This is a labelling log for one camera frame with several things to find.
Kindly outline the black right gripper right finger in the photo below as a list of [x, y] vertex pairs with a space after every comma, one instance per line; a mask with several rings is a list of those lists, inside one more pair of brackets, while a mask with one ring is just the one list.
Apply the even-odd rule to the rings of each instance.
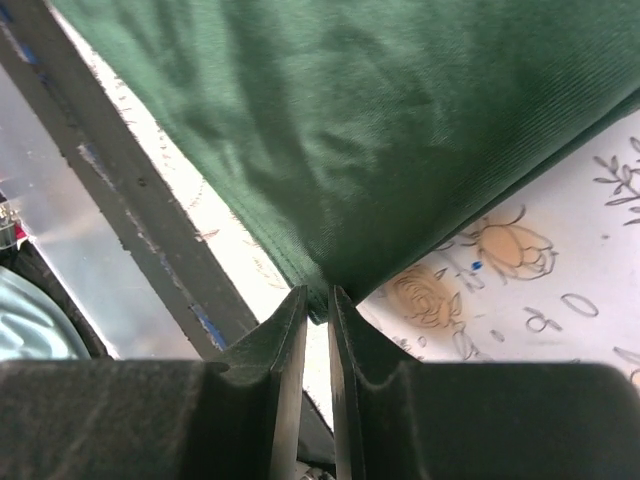
[[334, 287], [329, 348], [341, 479], [635, 479], [639, 397], [585, 363], [423, 363]]

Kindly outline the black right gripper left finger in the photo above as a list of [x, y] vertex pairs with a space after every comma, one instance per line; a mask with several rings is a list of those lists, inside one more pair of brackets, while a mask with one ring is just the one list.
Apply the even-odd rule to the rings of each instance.
[[291, 479], [307, 291], [204, 360], [11, 361], [5, 479]]

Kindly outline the dark green cloth napkin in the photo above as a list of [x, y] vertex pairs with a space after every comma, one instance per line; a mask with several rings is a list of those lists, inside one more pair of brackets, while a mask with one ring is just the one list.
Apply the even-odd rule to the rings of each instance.
[[635, 1], [59, 1], [327, 318], [639, 105]]

